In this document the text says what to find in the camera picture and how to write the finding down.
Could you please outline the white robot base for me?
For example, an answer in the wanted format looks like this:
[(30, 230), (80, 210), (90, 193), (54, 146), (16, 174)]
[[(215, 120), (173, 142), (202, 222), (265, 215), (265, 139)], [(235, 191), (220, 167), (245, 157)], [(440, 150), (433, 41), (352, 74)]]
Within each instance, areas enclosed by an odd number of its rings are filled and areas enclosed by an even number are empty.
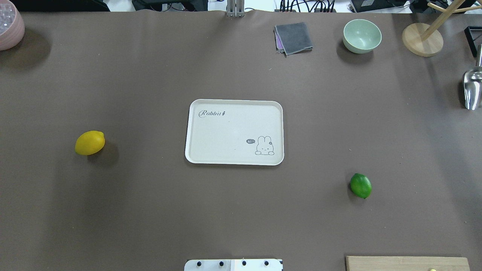
[(184, 271), (282, 271), (282, 259), (192, 259)]

